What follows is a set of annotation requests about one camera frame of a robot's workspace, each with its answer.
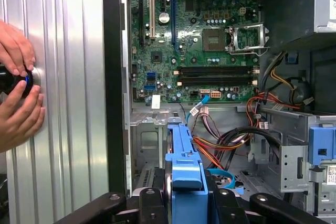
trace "blue pci express slot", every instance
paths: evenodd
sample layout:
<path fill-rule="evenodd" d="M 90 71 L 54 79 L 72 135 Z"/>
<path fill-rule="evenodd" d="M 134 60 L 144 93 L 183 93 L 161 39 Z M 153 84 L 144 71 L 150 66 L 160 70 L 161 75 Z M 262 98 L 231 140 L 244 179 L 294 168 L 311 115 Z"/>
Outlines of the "blue pci express slot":
<path fill-rule="evenodd" d="M 155 88 L 155 85 L 144 85 L 143 90 L 144 91 L 155 91 L 156 88 Z"/>
<path fill-rule="evenodd" d="M 171 0 L 171 17 L 172 17 L 172 44 L 176 50 L 177 43 L 176 43 L 176 0 Z"/>

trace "white pci slot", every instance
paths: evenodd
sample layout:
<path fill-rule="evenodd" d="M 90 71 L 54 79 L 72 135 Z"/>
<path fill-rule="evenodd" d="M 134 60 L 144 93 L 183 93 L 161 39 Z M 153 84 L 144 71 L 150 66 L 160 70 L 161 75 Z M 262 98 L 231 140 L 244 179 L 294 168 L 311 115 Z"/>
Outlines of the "white pci slot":
<path fill-rule="evenodd" d="M 149 0 L 149 33 L 155 39 L 155 0 Z"/>

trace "hand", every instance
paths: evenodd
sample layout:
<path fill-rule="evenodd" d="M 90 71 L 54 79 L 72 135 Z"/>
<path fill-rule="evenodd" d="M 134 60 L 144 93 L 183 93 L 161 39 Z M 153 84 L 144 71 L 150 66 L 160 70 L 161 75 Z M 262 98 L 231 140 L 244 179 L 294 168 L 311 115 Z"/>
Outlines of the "hand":
<path fill-rule="evenodd" d="M 23 144 L 42 126 L 45 108 L 40 86 L 33 86 L 23 105 L 15 111 L 25 88 L 26 82 L 20 81 L 0 105 L 0 152 Z"/>
<path fill-rule="evenodd" d="M 34 50 L 23 33 L 0 20 L 0 63 L 15 76 L 26 76 L 26 68 L 33 70 Z"/>

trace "blue sata port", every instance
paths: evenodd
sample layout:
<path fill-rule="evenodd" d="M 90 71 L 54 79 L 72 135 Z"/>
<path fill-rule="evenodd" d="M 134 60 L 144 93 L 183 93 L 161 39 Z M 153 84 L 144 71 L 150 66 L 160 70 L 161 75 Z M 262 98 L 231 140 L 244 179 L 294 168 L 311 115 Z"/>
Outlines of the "blue sata port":
<path fill-rule="evenodd" d="M 155 85 L 144 85 L 143 86 L 144 91 L 154 91 L 155 89 L 156 89 Z"/>
<path fill-rule="evenodd" d="M 147 80 L 155 81 L 155 79 L 156 79 L 156 73 L 154 73 L 154 72 L 148 72 L 147 73 Z"/>

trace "blue release latch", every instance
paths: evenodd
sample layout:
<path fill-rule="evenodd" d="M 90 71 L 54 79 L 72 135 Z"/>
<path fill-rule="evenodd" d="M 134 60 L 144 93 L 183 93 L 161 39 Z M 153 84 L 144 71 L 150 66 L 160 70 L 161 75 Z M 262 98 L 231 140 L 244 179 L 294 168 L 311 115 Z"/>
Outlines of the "blue release latch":
<path fill-rule="evenodd" d="M 335 158 L 336 127 L 311 127 L 309 129 L 309 163 L 320 165 L 322 160 Z"/>

